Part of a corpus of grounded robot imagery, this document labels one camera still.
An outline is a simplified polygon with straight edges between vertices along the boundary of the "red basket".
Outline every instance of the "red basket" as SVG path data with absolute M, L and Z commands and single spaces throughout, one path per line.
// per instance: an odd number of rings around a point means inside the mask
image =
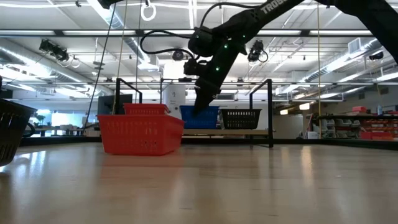
M 169 115 L 98 115 L 106 153 L 162 156 L 181 146 L 184 121 Z
M 124 111 L 126 114 L 140 114 L 140 115 L 161 115 L 170 113 L 166 105 L 161 104 L 137 104 L 125 103 Z

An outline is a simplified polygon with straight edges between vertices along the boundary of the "black plastic basket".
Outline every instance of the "black plastic basket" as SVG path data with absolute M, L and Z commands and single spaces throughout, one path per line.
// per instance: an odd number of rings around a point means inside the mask
M 0 99 L 0 166 L 12 161 L 30 115 L 36 109 Z
M 262 109 L 221 109 L 225 129 L 256 129 Z

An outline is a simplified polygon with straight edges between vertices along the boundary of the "wooden floor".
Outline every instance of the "wooden floor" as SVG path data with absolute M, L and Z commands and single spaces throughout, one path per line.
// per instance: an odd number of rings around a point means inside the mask
M 398 152 L 184 146 L 111 156 L 101 143 L 22 147 L 0 167 L 0 223 L 397 223 Z

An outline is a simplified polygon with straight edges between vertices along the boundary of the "blue bin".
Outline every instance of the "blue bin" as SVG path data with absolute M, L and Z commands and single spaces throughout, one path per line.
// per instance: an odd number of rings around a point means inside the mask
M 216 129 L 218 106 L 208 106 L 192 118 L 193 106 L 180 106 L 185 129 Z

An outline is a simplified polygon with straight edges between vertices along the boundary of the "black robotic arm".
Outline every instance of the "black robotic arm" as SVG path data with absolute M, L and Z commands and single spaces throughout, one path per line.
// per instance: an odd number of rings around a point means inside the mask
M 195 28 L 188 48 L 202 57 L 213 58 L 206 64 L 190 59 L 184 65 L 186 75 L 199 76 L 195 85 L 197 98 L 195 111 L 199 112 L 212 102 L 239 53 L 247 54 L 245 43 L 250 41 L 270 21 L 300 4 L 303 0 L 273 0 L 242 11 L 224 24 L 209 29 L 203 26 Z M 385 46 L 398 62 L 398 14 L 385 0 L 316 0 L 329 6 L 336 6 L 346 14 L 359 20 Z M 220 5 L 215 4 L 208 12 Z

